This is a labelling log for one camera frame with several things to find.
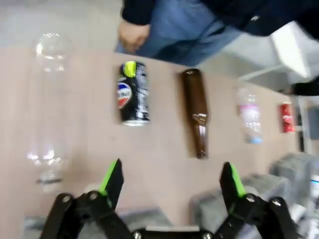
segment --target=red can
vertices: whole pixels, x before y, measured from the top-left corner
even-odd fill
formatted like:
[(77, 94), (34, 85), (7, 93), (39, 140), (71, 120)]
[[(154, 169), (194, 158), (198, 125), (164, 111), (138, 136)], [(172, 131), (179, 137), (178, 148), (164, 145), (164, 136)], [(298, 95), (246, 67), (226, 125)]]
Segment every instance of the red can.
[(295, 132), (291, 103), (283, 103), (280, 106), (280, 111), (281, 111), (281, 115), (282, 115), (282, 119), (283, 119), (284, 133)]

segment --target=transparent bottle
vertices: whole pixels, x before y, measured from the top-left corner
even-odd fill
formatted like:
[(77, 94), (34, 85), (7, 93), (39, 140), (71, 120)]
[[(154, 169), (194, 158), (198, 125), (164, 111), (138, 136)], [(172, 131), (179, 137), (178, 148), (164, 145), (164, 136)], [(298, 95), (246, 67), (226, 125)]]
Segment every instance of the transparent bottle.
[(238, 88), (238, 107), (245, 139), (248, 143), (261, 143), (260, 109), (256, 103), (256, 96), (246, 86)]
[(38, 169), (38, 183), (61, 182), (66, 160), (66, 66), (71, 43), (57, 33), (34, 42), (29, 79), (29, 148), (27, 158)]

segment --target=brown glass bottle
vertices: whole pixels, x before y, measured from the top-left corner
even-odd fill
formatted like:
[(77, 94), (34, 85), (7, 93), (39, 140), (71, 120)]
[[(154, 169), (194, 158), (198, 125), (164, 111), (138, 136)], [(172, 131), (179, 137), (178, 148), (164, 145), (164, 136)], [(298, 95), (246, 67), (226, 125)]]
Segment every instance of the brown glass bottle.
[(193, 133), (196, 157), (205, 159), (207, 153), (208, 109), (203, 76), (198, 69), (188, 69), (181, 73), (187, 116)]

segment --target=tabletop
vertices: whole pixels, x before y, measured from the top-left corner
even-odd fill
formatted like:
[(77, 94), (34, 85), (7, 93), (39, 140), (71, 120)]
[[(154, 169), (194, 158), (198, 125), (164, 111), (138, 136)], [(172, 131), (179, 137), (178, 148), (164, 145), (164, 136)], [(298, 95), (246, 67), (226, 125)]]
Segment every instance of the tabletop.
[[(40, 127), (30, 117), (38, 102), (30, 93), (39, 82), (30, 70), (33, 60), (27, 48), (0, 50), (1, 238), (20, 238), (23, 217), (45, 216), (55, 196), (36, 184), (36, 167), (26, 157), (30, 132)], [(151, 122), (143, 127), (124, 126), (119, 120), (117, 71), (128, 60), (147, 67)], [(237, 80), (204, 72), (209, 158), (196, 159), (176, 77), (184, 69), (123, 54), (75, 51), (64, 78), (70, 163), (59, 191), (80, 195), (88, 184), (100, 182), (111, 161), (120, 158), (125, 183), (118, 208), (158, 206), (174, 224), (187, 225), (189, 199), (218, 187), (224, 161), (234, 163), (241, 176), (263, 174), (275, 160), (298, 151), (296, 135), (282, 133), (279, 105), (290, 101), (287, 96), (248, 85), (261, 109), (263, 143), (247, 144), (236, 109)]]

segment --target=soda can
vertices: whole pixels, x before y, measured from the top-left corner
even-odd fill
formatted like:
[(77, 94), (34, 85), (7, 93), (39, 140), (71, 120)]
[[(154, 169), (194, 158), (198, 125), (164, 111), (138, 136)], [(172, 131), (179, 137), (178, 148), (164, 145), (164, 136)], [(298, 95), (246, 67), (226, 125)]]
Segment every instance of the soda can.
[(284, 133), (295, 132), (291, 103), (281, 104), (280, 111), (281, 111), (281, 115), (283, 119), (283, 132)]
[(150, 122), (149, 88), (143, 63), (128, 61), (120, 66), (117, 94), (123, 124), (142, 126)]

